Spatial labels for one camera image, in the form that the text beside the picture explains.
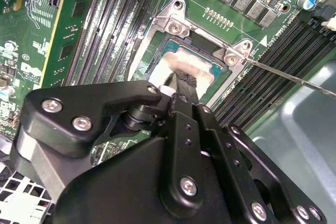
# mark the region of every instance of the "black plastic bracket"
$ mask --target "black plastic bracket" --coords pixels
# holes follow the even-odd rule
[[[48,99],[60,102],[62,110],[45,111],[41,104]],[[32,138],[66,156],[79,158],[89,154],[103,133],[103,118],[130,106],[156,105],[160,99],[160,91],[147,81],[39,89],[26,96],[20,121]],[[90,130],[78,131],[73,127],[72,121],[79,116],[90,119]]]
[[[161,170],[160,196],[174,216],[189,218],[204,200],[198,123],[192,119],[192,102],[175,93],[167,119],[168,135]]]

